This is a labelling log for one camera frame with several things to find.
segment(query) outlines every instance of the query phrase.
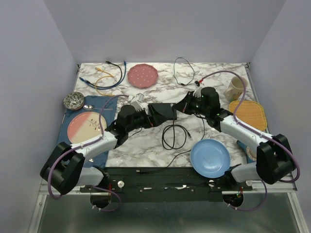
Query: placemat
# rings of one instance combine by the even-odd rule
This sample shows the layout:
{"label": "placemat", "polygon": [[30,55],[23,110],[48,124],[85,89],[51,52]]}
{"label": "placemat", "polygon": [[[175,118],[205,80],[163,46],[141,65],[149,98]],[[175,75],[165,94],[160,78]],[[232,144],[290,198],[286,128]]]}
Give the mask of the placemat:
{"label": "placemat", "polygon": [[[103,105],[110,99],[110,97],[107,96],[86,96],[85,97],[85,103],[84,104],[89,104],[93,105],[94,108],[102,108]],[[116,114],[116,109],[117,109],[117,98],[111,100],[109,104],[105,108],[112,108],[113,110],[110,111],[103,111],[103,116],[107,122],[107,125],[110,125],[112,121],[115,118]],[[67,136],[67,128],[70,124],[70,122],[79,114],[88,112],[84,110],[83,108],[77,111],[72,111],[72,110],[66,110],[62,127],[59,133],[59,137],[57,140],[57,143],[60,142],[66,142],[68,145],[71,144],[71,142],[68,139]],[[92,112],[99,113],[100,110],[94,109]],[[93,162],[91,161],[85,161],[83,167],[92,167],[92,166],[99,166],[99,167],[105,167],[106,161],[108,157],[108,152],[101,153],[97,155],[96,157],[93,158]]]}
{"label": "placemat", "polygon": [[[229,110],[234,112],[239,102],[239,100],[232,101]],[[263,107],[255,101],[243,101],[237,111],[237,117],[258,130],[264,131],[267,128]]]}

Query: white wall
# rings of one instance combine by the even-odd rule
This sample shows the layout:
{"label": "white wall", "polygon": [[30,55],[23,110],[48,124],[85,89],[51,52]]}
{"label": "white wall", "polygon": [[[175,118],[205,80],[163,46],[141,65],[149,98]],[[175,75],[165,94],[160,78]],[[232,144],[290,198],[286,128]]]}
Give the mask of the white wall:
{"label": "white wall", "polygon": [[251,62],[272,133],[289,139],[301,167],[298,199],[311,229],[311,1],[287,0]]}
{"label": "white wall", "polygon": [[42,0],[0,3],[0,231],[28,231],[77,66]]}
{"label": "white wall", "polygon": [[78,62],[249,62],[284,0],[44,0]]}

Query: small cup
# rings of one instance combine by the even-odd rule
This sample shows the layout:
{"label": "small cup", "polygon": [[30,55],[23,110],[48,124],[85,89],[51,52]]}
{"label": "small cup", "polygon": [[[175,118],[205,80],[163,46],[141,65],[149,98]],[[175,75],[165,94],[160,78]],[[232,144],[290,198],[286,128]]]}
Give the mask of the small cup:
{"label": "small cup", "polygon": [[[245,87],[248,86],[248,81],[245,78],[242,78],[243,82],[245,83]],[[240,95],[243,93],[244,87],[242,81],[235,76],[231,79],[231,82],[228,88],[224,91],[225,99],[229,102],[237,100]]]}

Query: marble countertop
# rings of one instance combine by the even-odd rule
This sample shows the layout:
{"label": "marble countertop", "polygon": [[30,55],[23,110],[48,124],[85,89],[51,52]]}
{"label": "marble countertop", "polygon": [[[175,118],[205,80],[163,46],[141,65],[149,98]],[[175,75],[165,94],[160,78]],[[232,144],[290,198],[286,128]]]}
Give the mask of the marble countertop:
{"label": "marble countertop", "polygon": [[[137,63],[128,63],[127,71]],[[119,95],[127,94],[134,96],[142,93],[145,98],[146,105],[153,102],[179,102],[183,99],[188,91],[195,89],[194,85],[180,86],[173,78],[173,63],[148,63],[158,70],[159,78],[157,83],[147,89],[139,89],[133,87],[125,77],[125,80],[116,88],[104,91],[105,94]],[[243,64],[223,64],[223,63],[191,63],[195,71],[195,80],[201,79],[203,76],[215,72],[217,70],[231,70],[248,79],[246,70]],[[112,65],[106,63],[83,63],[81,64],[79,77],[95,83],[99,77],[104,76],[102,72],[95,70],[99,67],[112,75],[114,78],[104,78],[98,85],[111,85],[117,82],[120,78],[120,70]],[[192,78],[192,69],[188,64],[178,63],[175,65],[175,76],[181,83],[187,83]],[[229,102],[226,101],[223,91],[228,87],[232,74],[216,74],[204,80],[205,86],[214,87],[219,93],[221,106],[229,109]],[[84,96],[95,95],[99,96],[95,89],[87,86],[81,80],[77,80],[75,91],[81,92]],[[250,85],[247,87],[246,100],[255,100]],[[125,98],[119,98],[117,112],[120,107],[128,104],[129,101]],[[203,123],[202,120],[195,116],[188,116],[182,113],[177,113],[176,124],[184,126],[191,134],[192,139],[187,139],[186,144],[179,150],[165,150],[162,147],[161,136],[165,126],[172,122],[165,122],[159,127],[151,129],[143,129],[138,134],[130,137],[122,146],[109,152],[106,166],[121,166],[121,167],[135,167],[135,166],[167,166],[175,155],[180,152],[190,150],[192,146],[198,142],[203,136]],[[166,133],[166,140],[172,144],[173,131],[168,130]],[[246,155],[242,149],[236,144],[236,139],[216,131],[209,127],[205,122],[205,137],[221,141],[229,150],[231,157],[231,166],[236,164],[245,164]],[[184,133],[180,128],[176,128],[176,145],[181,145],[184,141]],[[171,166],[191,166],[190,152],[179,155]]]}

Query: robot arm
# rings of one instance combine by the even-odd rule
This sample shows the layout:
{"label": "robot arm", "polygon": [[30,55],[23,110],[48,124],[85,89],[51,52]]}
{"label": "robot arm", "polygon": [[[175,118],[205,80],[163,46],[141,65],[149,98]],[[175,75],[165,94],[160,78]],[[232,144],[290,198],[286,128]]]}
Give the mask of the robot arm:
{"label": "robot arm", "polygon": [[[81,146],[80,149],[67,154],[56,165],[52,171],[51,184],[62,195],[67,194],[76,186],[98,185],[104,177],[103,173],[95,167],[83,168],[85,161],[119,147],[127,140],[128,133],[132,130],[140,127],[145,129],[157,127],[168,120],[163,114],[161,106],[156,104],[148,105],[147,114],[141,106],[142,99],[143,95],[138,94],[130,105],[124,105],[118,113],[117,119],[105,129],[103,137],[99,135],[83,143],[72,145],[64,142],[59,143],[43,166],[40,176],[47,181],[55,161],[71,148]],[[95,140],[98,142],[84,146]]]}
{"label": "robot arm", "polygon": [[[61,162],[56,165],[52,171],[52,186],[64,195],[75,186],[98,185],[103,180],[103,171],[96,167],[83,168],[85,160],[119,147],[127,140],[128,133],[132,130],[140,127],[145,129],[157,127],[168,120],[163,114],[161,106],[149,104],[149,113],[147,114],[141,107],[141,100],[141,96],[137,96],[131,105],[123,106],[117,119],[105,129],[103,138],[97,143],[83,146],[87,142],[99,139],[101,135],[82,144],[58,144],[43,166],[40,176],[47,181],[55,161],[71,148],[82,146],[62,159],[63,162],[68,162],[67,165]],[[268,184],[273,184],[295,169],[294,162],[289,155],[262,136],[273,138],[291,151],[287,138],[281,134],[273,136],[251,126],[248,127],[259,132],[259,135],[243,128],[235,121],[231,112],[220,107],[219,95],[215,88],[200,87],[195,92],[188,92],[184,99],[173,105],[172,108],[188,115],[200,114],[204,116],[209,126],[235,137],[257,152],[257,163],[239,165],[231,170],[230,174],[235,182],[263,180]]]}
{"label": "robot arm", "polygon": [[194,92],[188,92],[173,108],[188,115],[204,116],[209,126],[233,136],[257,152],[257,163],[240,165],[232,169],[231,175],[236,182],[263,180],[268,184],[274,184],[295,169],[291,157],[268,140],[273,139],[291,152],[287,138],[281,134],[273,136],[261,132],[246,123],[243,124],[248,129],[242,127],[235,121],[231,112],[220,107],[219,95],[215,88],[199,87]]}

